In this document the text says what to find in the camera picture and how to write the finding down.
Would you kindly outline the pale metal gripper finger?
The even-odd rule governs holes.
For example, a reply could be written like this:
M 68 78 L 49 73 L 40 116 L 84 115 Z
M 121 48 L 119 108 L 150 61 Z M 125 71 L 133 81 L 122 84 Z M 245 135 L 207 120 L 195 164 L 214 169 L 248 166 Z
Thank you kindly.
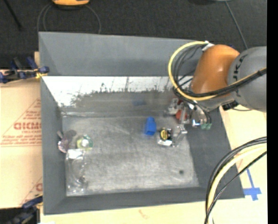
M 177 126 L 173 134 L 173 146 L 179 146 L 183 139 L 186 137 L 187 133 L 188 131 L 184 126 Z

